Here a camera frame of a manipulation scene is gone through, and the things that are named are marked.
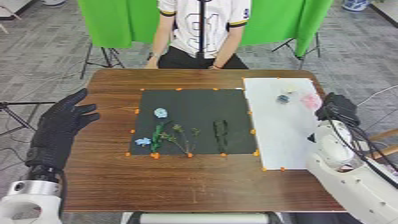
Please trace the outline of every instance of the green leaf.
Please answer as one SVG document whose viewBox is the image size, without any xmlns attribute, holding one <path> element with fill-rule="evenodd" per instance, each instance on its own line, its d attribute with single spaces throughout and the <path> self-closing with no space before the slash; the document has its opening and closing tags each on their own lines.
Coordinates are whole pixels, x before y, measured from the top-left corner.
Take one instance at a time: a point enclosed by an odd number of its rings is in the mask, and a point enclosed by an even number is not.
<svg viewBox="0 0 398 224">
<path fill-rule="evenodd" d="M 168 138 L 168 134 L 163 132 L 161 134 L 159 134 L 159 139 L 166 139 Z"/>
<path fill-rule="evenodd" d="M 172 130 L 179 133 L 182 133 L 182 126 L 179 124 L 173 124 Z"/>
<path fill-rule="evenodd" d="M 200 130 L 197 128 L 191 128 L 191 136 L 197 137 L 200 135 Z"/>
</svg>

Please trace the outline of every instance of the hand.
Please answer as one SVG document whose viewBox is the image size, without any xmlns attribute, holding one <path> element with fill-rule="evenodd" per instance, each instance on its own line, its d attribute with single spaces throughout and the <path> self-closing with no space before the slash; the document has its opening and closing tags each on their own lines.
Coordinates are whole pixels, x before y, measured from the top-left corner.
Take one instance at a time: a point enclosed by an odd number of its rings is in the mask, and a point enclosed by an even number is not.
<svg viewBox="0 0 398 224">
<path fill-rule="evenodd" d="M 147 61 L 145 69 L 157 69 L 157 59 L 154 57 Z"/>
<path fill-rule="evenodd" d="M 211 69 L 211 70 L 220 70 L 221 68 L 220 68 L 218 66 L 211 65 L 211 66 L 207 67 L 207 69 Z"/>
<path fill-rule="evenodd" d="M 40 116 L 26 166 L 44 165 L 58 170 L 65 167 L 74 136 L 90 122 L 99 119 L 97 113 L 88 114 L 95 110 L 95 105 L 76 106 L 85 96 L 86 89 L 81 89 L 60 100 Z"/>
</svg>

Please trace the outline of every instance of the plant stem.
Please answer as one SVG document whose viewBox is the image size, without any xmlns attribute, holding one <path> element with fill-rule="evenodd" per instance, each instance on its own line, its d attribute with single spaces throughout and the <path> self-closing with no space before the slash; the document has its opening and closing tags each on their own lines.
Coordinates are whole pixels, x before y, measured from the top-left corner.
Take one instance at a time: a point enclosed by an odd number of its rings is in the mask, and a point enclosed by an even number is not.
<svg viewBox="0 0 398 224">
<path fill-rule="evenodd" d="M 177 146 L 177 148 L 181 149 L 182 153 L 188 154 L 188 152 L 184 152 L 181 145 L 177 144 L 177 142 L 172 142 Z"/>
<path fill-rule="evenodd" d="M 182 141 L 184 141 L 184 149 L 186 149 L 186 153 L 189 152 L 189 141 L 186 139 L 184 133 L 181 132 L 181 136 L 182 136 Z"/>
</svg>

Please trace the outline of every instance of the light stand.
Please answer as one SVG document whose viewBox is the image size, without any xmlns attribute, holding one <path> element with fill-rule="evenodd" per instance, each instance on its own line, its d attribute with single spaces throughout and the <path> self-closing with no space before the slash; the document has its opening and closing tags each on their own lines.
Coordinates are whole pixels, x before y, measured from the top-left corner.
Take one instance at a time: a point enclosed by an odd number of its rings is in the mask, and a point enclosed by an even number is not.
<svg viewBox="0 0 398 224">
<path fill-rule="evenodd" d="M 35 131 L 35 128 L 30 125 L 30 121 L 33 119 L 33 115 L 38 109 L 38 106 L 44 104 L 54 104 L 54 102 L 19 102 L 19 103 L 8 103 L 8 102 L 0 102 L 0 112 L 3 111 L 8 116 L 12 117 L 12 119 L 15 120 L 15 122 L 19 123 L 19 127 L 12 128 L 10 130 L 6 130 L 3 133 L 0 133 L 0 137 L 10 133 L 14 133 L 17 130 L 21 130 L 22 128 L 30 129 L 31 131 Z M 8 109 L 8 106 L 22 106 L 22 105 L 35 105 L 33 107 L 33 111 L 28 115 L 28 119 L 26 121 L 22 120 L 22 118 L 17 116 L 17 114 L 14 113 L 14 111 Z"/>
<path fill-rule="evenodd" d="M 294 55 L 294 50 L 292 50 L 292 48 L 291 48 L 291 46 L 289 46 L 289 42 L 291 42 L 292 40 L 294 40 L 294 38 L 291 38 L 291 39 L 282 43 L 282 45 L 271 50 L 271 53 L 273 53 L 273 52 L 285 46 L 285 47 L 289 48 L 289 50 L 291 50 L 292 55 Z M 316 46 L 314 46 L 312 50 L 305 51 L 305 54 L 303 54 L 301 57 L 296 57 L 296 56 L 294 56 L 294 58 L 300 60 L 298 70 L 301 70 L 303 63 L 305 63 L 305 57 L 307 57 L 307 55 L 312 53 L 314 50 L 316 50 L 316 52 L 317 52 L 317 57 L 321 56 L 321 55 L 319 55 L 319 34 L 317 34 L 317 33 L 314 34 L 314 42 L 316 42 Z"/>
<path fill-rule="evenodd" d="M 83 70 L 81 70 L 79 79 L 83 79 L 86 65 L 97 65 L 102 68 L 113 68 L 117 65 L 120 65 L 120 67 L 124 68 L 124 65 L 122 65 L 120 60 L 118 60 L 118 57 L 117 57 L 118 52 L 117 52 L 117 50 L 113 48 L 108 48 L 108 54 L 106 54 L 106 50 L 101 47 L 101 53 L 102 53 L 102 58 L 104 58 L 104 62 L 106 62 L 104 65 L 88 61 L 90 60 L 90 51 L 92 51 L 92 43 L 90 43 L 90 46 L 88 46 L 88 51 L 86 51 L 86 56 L 85 56 Z"/>
</svg>

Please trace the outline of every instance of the cable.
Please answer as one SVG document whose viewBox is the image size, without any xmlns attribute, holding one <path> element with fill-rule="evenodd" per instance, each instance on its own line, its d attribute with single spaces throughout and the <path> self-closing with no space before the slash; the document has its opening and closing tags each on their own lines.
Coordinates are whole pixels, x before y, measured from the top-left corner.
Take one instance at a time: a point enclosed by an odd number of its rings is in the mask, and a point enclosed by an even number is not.
<svg viewBox="0 0 398 224">
<path fill-rule="evenodd" d="M 10 117 L 8 117 L 6 122 L 5 122 L 5 130 L 6 130 L 6 131 L 10 130 L 10 129 L 8 129 L 8 121 L 10 121 Z M 15 142 L 19 142 L 19 143 L 22 143 L 22 144 L 28 144 L 28 143 L 30 143 L 30 141 L 24 142 L 24 141 L 17 140 L 17 139 L 14 138 L 12 133 L 8 133 L 8 138 L 10 138 L 12 141 L 15 141 Z"/>
<path fill-rule="evenodd" d="M 14 152 L 14 155 L 15 155 L 19 161 L 24 162 L 24 159 L 21 158 L 21 156 L 19 156 L 15 150 L 14 150 L 12 148 L 3 148 L 3 149 L 0 149 L 0 152 L 5 151 L 5 150 L 10 150 L 10 151 Z"/>
<path fill-rule="evenodd" d="M 19 164 L 22 164 L 22 162 L 17 162 L 17 163 L 14 163 L 12 165 L 5 166 L 5 167 L 0 169 L 0 172 L 3 172 L 12 166 L 15 166 L 15 165 L 19 165 Z"/>
<path fill-rule="evenodd" d="M 369 125 L 369 127 L 364 129 L 364 131 L 367 131 L 374 125 L 383 121 L 383 119 L 388 117 L 388 115 L 398 111 L 398 108 L 388 112 L 388 114 L 381 117 L 381 119 L 378 119 L 378 121 Z"/>
<path fill-rule="evenodd" d="M 383 172 L 378 170 L 378 168 L 374 167 L 374 165 L 372 165 L 371 162 L 367 161 L 365 156 L 358 154 L 358 152 L 356 152 L 355 149 L 351 148 L 351 145 L 346 143 L 346 141 L 344 141 L 344 139 L 342 139 L 342 137 L 340 137 L 337 128 L 335 128 L 335 126 L 333 126 L 332 119 L 330 119 L 330 116 L 328 116 L 328 112 L 326 112 L 324 107 L 323 107 L 323 112 L 324 112 L 326 120 L 328 120 L 328 123 L 330 123 L 330 126 L 332 126 L 333 133 L 335 133 L 335 135 L 337 135 L 337 137 L 339 137 L 339 140 L 342 141 L 346 147 L 349 148 L 351 152 L 353 152 L 355 155 L 358 156 L 362 162 L 364 162 L 365 165 L 369 166 L 371 170 L 374 171 L 374 173 L 378 174 L 378 176 L 381 177 L 381 179 L 388 182 L 388 184 L 392 185 L 392 187 L 398 189 L 398 183 L 396 183 L 394 180 L 388 178 L 388 176 L 383 174 Z"/>
<path fill-rule="evenodd" d="M 381 153 L 380 149 L 376 148 L 372 142 L 371 142 L 369 139 L 365 138 L 365 133 L 364 133 L 364 131 L 362 131 L 358 128 L 353 129 L 353 131 L 355 131 L 356 134 L 362 136 L 364 141 L 365 141 L 365 143 L 367 143 L 367 145 L 369 145 L 369 148 L 372 148 L 372 151 L 376 151 L 376 153 L 380 154 L 380 156 L 381 156 L 381 158 L 383 158 L 383 161 L 387 162 L 387 164 L 390 165 L 394 171 L 398 172 L 396 165 L 394 165 L 394 163 L 388 161 L 387 156 L 383 155 L 383 153 Z"/>
<path fill-rule="evenodd" d="M 390 89 L 394 89 L 398 87 L 398 85 L 390 86 L 387 89 L 383 89 L 381 91 L 378 91 L 367 98 L 365 100 L 356 104 L 356 106 L 360 106 L 364 103 L 367 103 L 367 101 L 371 100 L 371 98 L 381 94 L 385 91 L 388 91 Z"/>
</svg>

